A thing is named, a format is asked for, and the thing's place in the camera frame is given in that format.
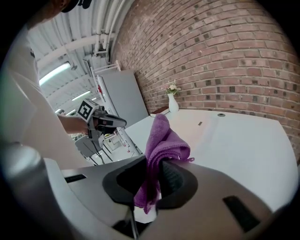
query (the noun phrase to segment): chair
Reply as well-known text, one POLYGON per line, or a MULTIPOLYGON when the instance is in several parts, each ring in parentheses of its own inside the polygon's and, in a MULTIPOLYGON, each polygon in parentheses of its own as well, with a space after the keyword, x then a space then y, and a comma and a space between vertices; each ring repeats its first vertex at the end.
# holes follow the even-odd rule
MULTIPOLYGON (((98 164, 95 162, 95 160, 91 156, 93 156, 94 154, 97 154, 101 150, 107 155, 107 153, 104 151, 104 149, 99 146, 99 143, 92 142, 91 139, 89 139, 89 137, 86 135, 79 138, 78 140, 76 140, 75 145, 85 158, 90 158, 96 165, 98 165, 98 164)), ((98 154, 98 156, 101 158, 102 163, 105 164, 102 156, 100 154, 98 154)))

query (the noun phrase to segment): white pipe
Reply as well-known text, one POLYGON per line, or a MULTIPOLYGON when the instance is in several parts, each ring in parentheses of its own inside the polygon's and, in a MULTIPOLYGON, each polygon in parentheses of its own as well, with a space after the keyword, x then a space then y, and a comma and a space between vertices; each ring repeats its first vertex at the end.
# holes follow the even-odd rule
POLYGON ((94 52, 99 51, 100 35, 101 35, 101 29, 102 29, 102 25, 103 25, 103 19, 104 19, 106 4, 107 4, 107 0, 101 0, 101 2, 99 4, 98 15, 97 15, 97 25, 96 25, 96 35, 97 36, 96 36, 96 44, 95 44, 94 52))
POLYGON ((113 16, 116 16, 116 14, 114 14, 114 13, 115 13, 115 11, 118 7, 119 2, 120 2, 120 0, 113 0, 111 9, 110 9, 108 17, 107 17, 107 21, 106 21, 106 25, 105 25, 105 38, 104 38, 104 41, 103 41, 103 48, 104 49, 106 49, 105 47, 106 47, 107 42, 108 42, 108 34, 110 32, 110 29, 111 29, 113 16))
POLYGON ((108 38, 105 38, 105 39, 104 39, 104 42, 103 42, 103 48, 104 48, 104 49, 107 49, 108 46, 109 46, 109 41, 107 41, 107 39, 110 40, 110 36, 111 36, 111 34, 112 34, 112 32, 113 32, 114 25, 116 24, 117 18, 118 18, 118 16, 119 16, 120 11, 122 10, 122 7, 123 7, 123 5, 124 5, 125 2, 126 2, 126 0, 122 0, 121 4, 120 4, 119 7, 118 7, 118 10, 117 10, 116 14, 114 15, 114 19, 113 19, 113 21, 112 21, 112 25, 111 25, 111 29, 110 29, 110 31, 109 31, 108 38))
POLYGON ((54 51, 50 52, 48 55, 44 56, 41 60, 37 61, 37 66, 39 69, 47 66, 50 62, 58 59, 60 56, 67 54, 67 51, 71 52, 78 48, 88 46, 95 43, 96 38, 99 37, 100 40, 104 40, 105 35, 92 35, 89 37, 84 37, 79 40, 75 40, 73 42, 67 43, 64 46, 61 46, 54 51))
POLYGON ((98 71, 100 69, 108 68, 108 67, 112 67, 112 66, 116 66, 116 64, 111 64, 111 65, 106 65, 106 66, 98 67, 98 68, 95 68, 94 71, 98 71))
POLYGON ((118 66, 114 66, 114 67, 110 67, 110 68, 105 68, 105 69, 102 69, 102 70, 98 70, 98 71, 95 71, 95 73, 97 73, 97 75, 99 75, 100 72, 103 72, 103 71, 106 71, 106 70, 112 70, 112 69, 118 69, 118 66))
POLYGON ((106 53, 106 51, 95 52, 95 54, 99 54, 99 53, 106 53))

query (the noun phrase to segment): purple towel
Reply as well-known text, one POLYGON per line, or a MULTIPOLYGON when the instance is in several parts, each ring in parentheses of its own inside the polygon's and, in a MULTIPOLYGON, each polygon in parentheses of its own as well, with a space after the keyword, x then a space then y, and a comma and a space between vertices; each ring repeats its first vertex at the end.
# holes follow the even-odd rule
POLYGON ((146 145, 146 180, 135 195, 135 206, 144 208, 144 212, 148 214, 151 207, 157 202, 160 193, 158 171, 161 159, 174 158, 193 161, 193 158, 188 158, 189 154, 189 145, 170 129, 166 116, 157 114, 146 145))

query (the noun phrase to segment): red brick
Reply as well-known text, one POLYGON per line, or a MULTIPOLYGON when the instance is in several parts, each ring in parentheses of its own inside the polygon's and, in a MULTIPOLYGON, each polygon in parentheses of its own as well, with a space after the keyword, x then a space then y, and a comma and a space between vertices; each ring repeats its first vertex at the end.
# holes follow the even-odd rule
POLYGON ((279 108, 279 107, 273 107, 273 106, 263 106, 262 107, 262 112, 264 113, 271 113, 274 115, 280 115, 284 116, 286 113, 286 110, 279 108))
POLYGON ((199 89, 192 89, 190 90, 191 95, 198 95, 199 94, 199 89))
POLYGON ((299 64, 299 59, 298 59, 298 57, 295 56, 295 55, 288 54, 288 55, 287 55, 287 59, 288 59, 289 62, 292 62, 292 63, 294 63, 294 64, 299 64))
POLYGON ((269 60, 270 68, 282 69, 282 61, 269 60))
POLYGON ((196 96, 188 96, 188 97, 185 97, 184 100, 187 102, 191 102, 191 101, 196 101, 197 98, 196 98, 196 96))
POLYGON ((276 77, 275 71, 272 69, 266 69, 264 68, 262 70, 262 75, 267 77, 276 77))
POLYGON ((240 97, 238 94, 226 94, 225 95, 225 100, 226 101, 239 101, 240 97))
POLYGON ((217 16, 210 16, 204 19, 205 24, 210 24, 219 20, 217 16))
POLYGON ((285 83, 282 80, 270 79, 270 86, 273 88, 284 88, 285 83))
POLYGON ((239 60, 239 66, 268 67, 269 63, 265 59, 241 59, 239 60))
POLYGON ((282 41, 282 38, 279 34, 273 32, 255 32, 255 38, 258 40, 274 40, 282 41))
POLYGON ((233 47, 235 49, 240 48, 265 48, 265 43, 263 41, 242 41, 234 42, 233 47))
POLYGON ((253 96, 252 95, 240 95, 240 101, 253 102, 253 96))
POLYGON ((264 90, 262 87, 248 87, 248 93, 262 95, 264 90))
POLYGON ((248 104, 248 110, 249 111, 254 111, 254 112, 260 112, 261 105, 259 105, 259 104, 248 104))
POLYGON ((260 50, 259 52, 263 58, 275 58, 275 59, 287 60, 287 55, 286 53, 283 52, 277 52, 272 50, 260 50))
POLYGON ((276 50, 284 51, 283 46, 280 42, 266 41, 266 46, 269 49, 276 49, 276 50))
POLYGON ((216 29, 210 32, 213 37, 221 36, 227 34, 226 28, 216 29))
POLYGON ((201 90, 202 90, 202 94, 216 93, 217 92, 216 87, 202 88, 201 90))
POLYGON ((192 51, 193 52, 198 52, 198 51, 201 51, 201 50, 203 50, 205 48, 206 48, 206 44, 205 43, 198 43, 198 44, 192 46, 192 51))
POLYGON ((248 68, 247 75, 248 76, 261 76, 262 71, 260 70, 260 68, 248 68))
POLYGON ((220 86, 220 87, 217 87, 217 89, 219 88, 219 91, 221 93, 227 93, 229 92, 229 87, 228 86, 220 86))
POLYGON ((294 127, 294 128, 298 128, 299 125, 300 125, 300 121, 297 121, 297 120, 288 120, 287 121, 287 125, 291 126, 291 127, 294 127))
POLYGON ((203 101, 205 100, 205 96, 204 95, 198 95, 197 96, 197 101, 203 101))
POLYGON ((245 92, 247 92, 247 87, 246 86, 235 86, 235 92, 245 93, 245 92))
POLYGON ((233 49, 233 45, 231 43, 223 43, 223 44, 217 45, 218 52, 228 51, 228 50, 232 50, 232 49, 233 49))
POLYGON ((235 17, 235 16, 239 16, 239 12, 237 10, 223 12, 218 15, 218 18, 219 19, 228 19, 228 18, 235 17))
POLYGON ((295 120, 300 120, 300 113, 299 112, 294 112, 294 111, 286 111, 286 115, 287 118, 290 119, 295 119, 295 120))
POLYGON ((252 32, 239 32, 238 36, 240 40, 255 39, 254 34, 252 32))
POLYGON ((211 79, 211 78, 214 78, 215 75, 214 75, 213 72, 207 72, 207 73, 199 74, 199 77, 200 77, 200 79, 204 80, 204 79, 211 79))
POLYGON ((216 105, 216 102, 204 102, 204 107, 215 108, 216 105))
POLYGON ((261 86, 270 85, 269 79, 256 78, 256 77, 243 77, 240 79, 240 83, 245 85, 261 85, 261 86))
POLYGON ((242 109, 246 110, 247 109, 247 104, 246 103, 239 103, 239 102, 217 102, 217 107, 220 108, 232 108, 232 109, 242 109))
POLYGON ((238 85, 239 79, 238 78, 222 78, 222 84, 223 85, 238 85))
POLYGON ((193 85, 189 83, 189 84, 181 85, 180 87, 181 87, 183 90, 187 90, 187 89, 193 88, 193 85))
POLYGON ((230 11, 230 10, 236 9, 236 6, 234 4, 230 4, 230 5, 222 6, 221 8, 222 8, 223 12, 226 12, 226 11, 230 11))
POLYGON ((183 106, 183 107, 190 107, 191 105, 192 105, 192 103, 189 103, 189 102, 181 103, 181 106, 183 106))
POLYGON ((196 65, 202 65, 202 64, 206 64, 208 62, 210 62, 210 58, 209 57, 202 57, 202 58, 197 59, 195 61, 196 65))
POLYGON ((273 32, 275 30, 275 27, 270 24, 259 24, 258 26, 261 31, 273 32))
POLYGON ((203 107, 203 102, 192 102, 193 107, 203 107))
POLYGON ((231 18, 230 19, 230 23, 232 25, 235 25, 235 24, 247 23, 247 21, 246 21, 246 19, 244 17, 236 17, 236 18, 231 18))
POLYGON ((205 81, 195 82, 194 85, 196 85, 197 88, 202 88, 206 86, 205 81))
POLYGON ((260 54, 258 50, 247 50, 244 51, 245 57, 249 57, 249 58, 259 58, 260 54))
POLYGON ((228 60, 221 62, 223 68, 234 68, 238 66, 237 60, 228 60))
POLYGON ((200 53, 202 56, 206 56, 206 55, 214 54, 217 51, 218 49, 216 47, 210 47, 210 48, 203 49, 202 51, 200 51, 200 53))
POLYGON ((272 114, 267 114, 267 117, 270 119, 276 120, 276 121, 280 122, 281 124, 287 124, 287 121, 288 121, 287 118, 279 117, 279 116, 272 115, 272 114))
POLYGON ((247 32, 247 31, 257 31, 259 30, 258 26, 256 25, 249 25, 249 24, 243 24, 243 25, 234 25, 231 27, 226 28, 229 33, 232 32, 247 32))
POLYGON ((242 1, 239 1, 238 3, 236 3, 236 6, 238 7, 238 9, 243 9, 243 8, 248 8, 248 9, 259 8, 259 5, 256 2, 242 2, 242 1))
POLYGON ((300 112, 300 104, 299 103, 286 101, 286 100, 282 100, 282 101, 283 101, 283 104, 282 104, 283 108, 288 108, 288 109, 300 112))
POLYGON ((289 80, 295 83, 300 83, 300 75, 289 74, 289 80))
POLYGON ((281 107, 283 100, 280 98, 270 97, 270 105, 281 107))
POLYGON ((236 41, 238 40, 238 35, 233 33, 233 34, 228 34, 226 36, 220 36, 220 37, 214 37, 212 39, 209 39, 206 41, 207 46, 212 46, 220 43, 226 43, 226 42, 231 42, 231 41, 236 41))
POLYGON ((215 77, 244 75, 246 75, 246 70, 243 68, 215 70, 215 77))
POLYGON ((207 68, 209 70, 216 70, 216 69, 222 68, 222 65, 220 62, 213 62, 213 63, 207 64, 207 68))
POLYGON ((222 59, 226 60, 226 59, 234 59, 234 58, 243 58, 243 57, 244 57, 244 53, 242 51, 221 52, 210 56, 212 61, 219 61, 222 59))

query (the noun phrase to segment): fluorescent light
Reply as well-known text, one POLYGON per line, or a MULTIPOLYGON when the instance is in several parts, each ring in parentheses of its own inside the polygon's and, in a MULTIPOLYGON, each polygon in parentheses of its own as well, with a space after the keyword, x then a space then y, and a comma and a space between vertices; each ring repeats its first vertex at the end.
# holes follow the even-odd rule
POLYGON ((79 96, 73 98, 72 101, 75 101, 76 99, 81 98, 81 97, 83 97, 84 95, 87 95, 87 94, 89 94, 89 93, 90 93, 90 91, 84 92, 83 94, 80 94, 79 96))
POLYGON ((70 111, 69 113, 67 113, 66 115, 70 115, 71 113, 73 113, 73 112, 75 112, 76 111, 76 109, 74 109, 74 110, 72 110, 72 111, 70 111))
POLYGON ((63 65, 59 66, 58 68, 54 69, 50 73, 48 73, 45 77, 43 77, 41 80, 39 80, 39 85, 42 86, 45 82, 47 82, 50 78, 54 77, 58 73, 61 73, 62 71, 68 69, 71 67, 71 65, 66 62, 63 65))

